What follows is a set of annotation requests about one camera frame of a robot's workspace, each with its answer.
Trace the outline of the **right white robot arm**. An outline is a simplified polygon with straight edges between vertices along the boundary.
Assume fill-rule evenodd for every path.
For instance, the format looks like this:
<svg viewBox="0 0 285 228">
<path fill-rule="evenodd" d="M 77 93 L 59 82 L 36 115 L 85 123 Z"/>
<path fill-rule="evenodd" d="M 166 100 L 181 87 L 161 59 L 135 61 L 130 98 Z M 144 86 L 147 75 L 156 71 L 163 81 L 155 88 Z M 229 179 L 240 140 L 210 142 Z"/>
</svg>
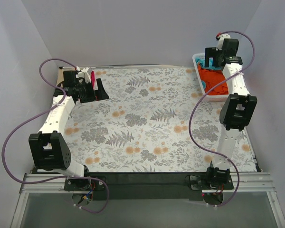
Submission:
<svg viewBox="0 0 285 228">
<path fill-rule="evenodd" d="M 205 66 L 212 59 L 214 67 L 220 67 L 226 78 L 228 97 L 220 111 L 221 137 L 217 153 L 206 171 L 205 182 L 211 189 L 231 185 L 231 162 L 236 141 L 250 123 L 257 104 L 257 98 L 246 88 L 242 73 L 242 59 L 237 56 L 239 41 L 228 34 L 217 37 L 216 47 L 205 49 Z"/>
</svg>

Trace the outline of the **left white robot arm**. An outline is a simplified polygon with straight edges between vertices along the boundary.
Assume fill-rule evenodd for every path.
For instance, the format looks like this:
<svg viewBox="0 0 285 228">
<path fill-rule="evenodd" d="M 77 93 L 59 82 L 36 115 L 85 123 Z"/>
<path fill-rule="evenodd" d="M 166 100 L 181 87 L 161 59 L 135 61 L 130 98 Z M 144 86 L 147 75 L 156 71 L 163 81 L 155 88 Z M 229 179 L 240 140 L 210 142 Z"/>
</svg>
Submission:
<svg viewBox="0 0 285 228">
<path fill-rule="evenodd" d="M 28 139 L 35 167 L 77 176 L 76 186 L 81 190 L 88 189 L 92 179 L 85 174 L 87 168 L 71 158 L 64 139 L 65 127 L 76 102 L 89 103 L 108 98 L 101 79 L 96 78 L 89 68 L 63 72 L 63 80 L 58 83 L 53 95 L 53 110 L 48 113 L 39 132 L 31 134 Z"/>
</svg>

